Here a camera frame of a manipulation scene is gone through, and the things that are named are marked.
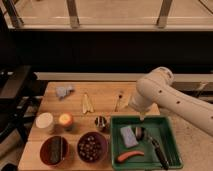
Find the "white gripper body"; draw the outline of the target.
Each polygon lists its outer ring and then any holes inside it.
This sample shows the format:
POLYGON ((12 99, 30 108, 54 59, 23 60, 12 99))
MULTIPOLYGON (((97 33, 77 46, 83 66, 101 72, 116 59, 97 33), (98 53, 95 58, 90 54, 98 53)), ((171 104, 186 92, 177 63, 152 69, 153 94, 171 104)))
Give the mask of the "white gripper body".
POLYGON ((149 111, 149 102, 138 94, 133 94, 130 97, 128 105, 137 111, 141 118, 144 118, 146 113, 149 111))

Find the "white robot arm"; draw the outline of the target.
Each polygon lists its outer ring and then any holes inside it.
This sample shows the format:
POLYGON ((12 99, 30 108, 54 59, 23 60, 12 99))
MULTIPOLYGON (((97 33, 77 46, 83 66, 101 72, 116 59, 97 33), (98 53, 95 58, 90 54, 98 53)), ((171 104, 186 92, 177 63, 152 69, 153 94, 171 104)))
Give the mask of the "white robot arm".
POLYGON ((172 88, 173 80, 173 73, 166 67, 152 70, 137 80, 129 105, 145 112, 156 103, 213 136, 213 105, 172 88))

